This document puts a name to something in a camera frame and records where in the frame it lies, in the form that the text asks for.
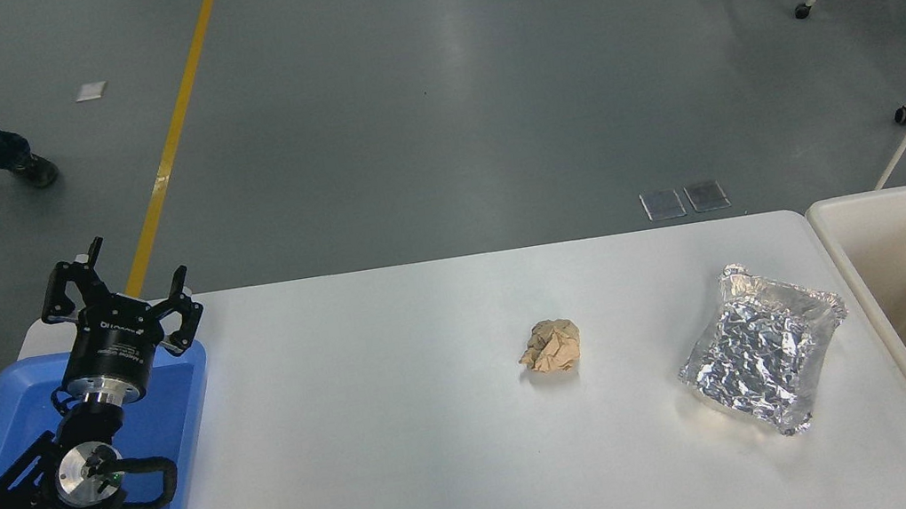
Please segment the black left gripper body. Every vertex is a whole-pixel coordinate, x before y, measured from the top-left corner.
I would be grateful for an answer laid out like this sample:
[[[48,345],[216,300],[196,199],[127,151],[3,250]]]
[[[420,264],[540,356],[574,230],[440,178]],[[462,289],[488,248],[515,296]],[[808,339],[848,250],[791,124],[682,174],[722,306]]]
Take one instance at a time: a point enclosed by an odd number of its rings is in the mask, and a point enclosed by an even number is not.
[[[113,296],[85,306],[78,314],[75,344],[64,375],[68,393],[74,394],[90,378],[147,386],[160,331],[145,301]]]

